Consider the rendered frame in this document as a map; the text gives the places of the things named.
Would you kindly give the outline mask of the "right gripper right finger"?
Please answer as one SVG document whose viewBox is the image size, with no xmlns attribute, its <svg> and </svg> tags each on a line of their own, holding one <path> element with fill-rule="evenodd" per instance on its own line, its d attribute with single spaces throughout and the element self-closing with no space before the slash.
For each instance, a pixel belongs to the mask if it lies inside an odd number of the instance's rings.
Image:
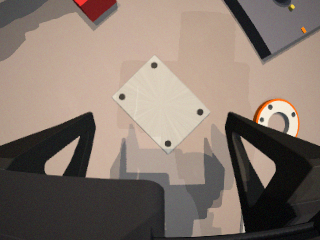
<svg viewBox="0 0 320 240">
<path fill-rule="evenodd" d="M 264 230 L 289 204 L 320 199 L 319 145 L 234 112 L 227 115 L 225 133 L 245 232 Z M 266 189 L 248 158 L 240 136 L 275 163 L 275 174 Z"/>
</svg>

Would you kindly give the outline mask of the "white rectangular plate with corner holes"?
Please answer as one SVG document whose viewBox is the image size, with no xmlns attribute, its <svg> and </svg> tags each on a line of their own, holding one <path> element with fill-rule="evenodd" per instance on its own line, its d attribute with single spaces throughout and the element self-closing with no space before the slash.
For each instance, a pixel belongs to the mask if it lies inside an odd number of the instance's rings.
<svg viewBox="0 0 320 240">
<path fill-rule="evenodd" d="M 166 154 L 211 113 L 155 55 L 112 98 Z"/>
</svg>

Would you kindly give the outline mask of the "red cube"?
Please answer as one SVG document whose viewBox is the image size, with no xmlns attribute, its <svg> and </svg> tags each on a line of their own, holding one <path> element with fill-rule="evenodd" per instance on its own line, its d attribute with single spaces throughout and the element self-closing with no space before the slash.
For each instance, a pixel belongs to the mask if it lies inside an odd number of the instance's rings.
<svg viewBox="0 0 320 240">
<path fill-rule="evenodd" d="M 94 22 L 116 3 L 116 0 L 73 0 L 84 14 Z"/>
</svg>

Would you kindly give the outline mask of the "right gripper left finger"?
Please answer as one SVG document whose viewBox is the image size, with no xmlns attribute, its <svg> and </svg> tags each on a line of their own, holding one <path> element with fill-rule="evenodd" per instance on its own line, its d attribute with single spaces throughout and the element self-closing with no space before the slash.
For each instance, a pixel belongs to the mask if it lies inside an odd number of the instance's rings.
<svg viewBox="0 0 320 240">
<path fill-rule="evenodd" d="M 45 173 L 45 163 L 80 137 L 62 176 L 86 177 L 96 125 L 87 112 L 54 127 L 0 146 L 0 167 L 9 171 Z"/>
</svg>

